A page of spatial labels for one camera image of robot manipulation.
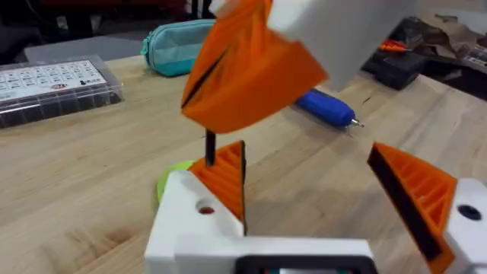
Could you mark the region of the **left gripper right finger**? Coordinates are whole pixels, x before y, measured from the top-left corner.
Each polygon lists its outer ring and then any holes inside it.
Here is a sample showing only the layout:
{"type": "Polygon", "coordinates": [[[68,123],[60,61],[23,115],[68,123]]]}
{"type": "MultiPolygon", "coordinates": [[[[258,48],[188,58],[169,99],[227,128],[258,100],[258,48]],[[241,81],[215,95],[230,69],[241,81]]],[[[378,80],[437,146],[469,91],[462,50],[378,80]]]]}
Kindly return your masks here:
{"type": "Polygon", "coordinates": [[[368,165],[431,273],[486,271],[486,185],[375,142],[368,165]]]}

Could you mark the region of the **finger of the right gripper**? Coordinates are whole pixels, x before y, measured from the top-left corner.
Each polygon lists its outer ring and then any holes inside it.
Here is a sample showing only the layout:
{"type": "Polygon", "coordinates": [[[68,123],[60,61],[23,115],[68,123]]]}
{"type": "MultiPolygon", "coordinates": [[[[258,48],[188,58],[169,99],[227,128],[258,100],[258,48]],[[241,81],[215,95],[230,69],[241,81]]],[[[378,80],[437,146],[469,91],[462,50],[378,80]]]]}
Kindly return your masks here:
{"type": "Polygon", "coordinates": [[[238,103],[267,63],[272,44],[266,28],[271,1],[238,1],[216,19],[196,57],[183,92],[183,107],[238,103]]]}
{"type": "MultiPolygon", "coordinates": [[[[271,1],[266,28],[272,44],[267,63],[256,73],[240,101],[211,107],[183,107],[184,116],[211,132],[234,132],[251,126],[327,81],[343,87],[415,9],[412,0],[263,0],[271,1]]],[[[238,1],[213,1],[219,18],[238,1]]]]}

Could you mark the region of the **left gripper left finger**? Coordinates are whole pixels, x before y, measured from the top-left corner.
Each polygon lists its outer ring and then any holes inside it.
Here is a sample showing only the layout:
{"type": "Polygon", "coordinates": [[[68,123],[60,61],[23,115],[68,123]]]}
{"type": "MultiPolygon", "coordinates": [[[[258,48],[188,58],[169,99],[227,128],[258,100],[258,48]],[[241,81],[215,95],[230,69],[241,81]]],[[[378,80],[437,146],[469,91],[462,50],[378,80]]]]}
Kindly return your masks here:
{"type": "Polygon", "coordinates": [[[158,210],[145,249],[147,273],[232,273],[234,256],[211,253],[247,233],[246,145],[219,148],[215,162],[184,161],[156,185],[158,210]]]}

